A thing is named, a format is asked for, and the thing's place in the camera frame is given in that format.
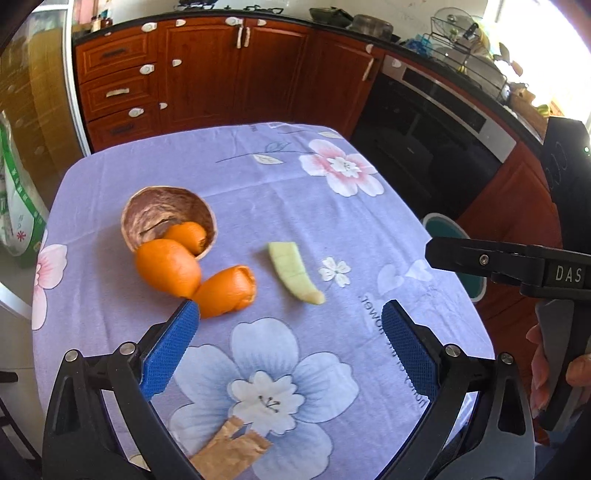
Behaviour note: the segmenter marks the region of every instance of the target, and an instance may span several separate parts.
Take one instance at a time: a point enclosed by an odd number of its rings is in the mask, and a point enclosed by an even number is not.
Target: brown paper tape
[[[233,439],[243,425],[238,417],[228,419],[207,446],[191,458],[205,480],[234,480],[271,447],[269,440],[252,430]]]

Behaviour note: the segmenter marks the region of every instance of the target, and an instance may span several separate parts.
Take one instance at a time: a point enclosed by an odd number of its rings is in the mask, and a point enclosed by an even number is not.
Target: silver bolt
[[[121,345],[119,347],[119,353],[121,353],[121,355],[131,355],[134,352],[135,352],[135,345],[131,342],[124,343],[123,345]]]
[[[449,356],[460,356],[462,349],[452,343],[445,347],[445,353],[447,353]]]
[[[512,365],[514,361],[515,359],[513,358],[513,355],[511,355],[510,353],[501,354],[501,362],[503,362],[504,364]]]
[[[64,355],[64,359],[66,360],[66,362],[73,362],[77,358],[78,358],[78,351],[76,351],[76,350],[69,350]]]

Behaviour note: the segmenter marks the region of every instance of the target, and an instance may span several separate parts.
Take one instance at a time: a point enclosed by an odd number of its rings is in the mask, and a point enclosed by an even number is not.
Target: tablecloth
[[[390,299],[443,344],[493,358],[457,277],[426,263],[430,237],[420,221],[338,133],[283,123],[202,129],[119,145],[67,172],[34,287],[45,408],[67,350],[110,353],[179,305],[140,279],[120,232],[125,203],[150,185],[187,188],[214,211],[219,236],[201,261],[204,278],[246,264],[258,283],[251,307],[201,323],[166,391],[152,400],[188,455],[240,411],[272,443],[241,480],[376,477],[428,405],[381,329]],[[302,303],[285,289],[267,253],[271,241],[298,244],[325,304]],[[275,398],[257,409],[253,391]],[[131,456],[135,444],[108,402]],[[472,403],[467,398],[456,429]],[[274,415],[266,415],[270,408]]]

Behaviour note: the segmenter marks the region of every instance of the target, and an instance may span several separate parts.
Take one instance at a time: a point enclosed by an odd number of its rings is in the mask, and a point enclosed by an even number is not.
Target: hand
[[[548,378],[550,366],[544,354],[544,342],[540,325],[535,325],[525,336],[531,343],[538,346],[534,358],[531,361],[531,416],[536,418],[540,410],[546,407],[550,401],[550,390],[548,389]],[[572,387],[591,387],[591,354],[583,355],[572,361],[566,372],[566,381]],[[583,393],[580,404],[587,403],[591,396],[591,388]]]

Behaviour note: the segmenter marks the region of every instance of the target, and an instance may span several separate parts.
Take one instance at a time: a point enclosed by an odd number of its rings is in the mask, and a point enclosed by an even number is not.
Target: blue textured pad
[[[162,393],[181,361],[199,326],[199,308],[187,300],[175,312],[173,322],[144,359],[139,389],[150,401]]]
[[[382,310],[382,327],[414,388],[430,401],[437,397],[437,365],[413,331],[413,321],[396,301]]]

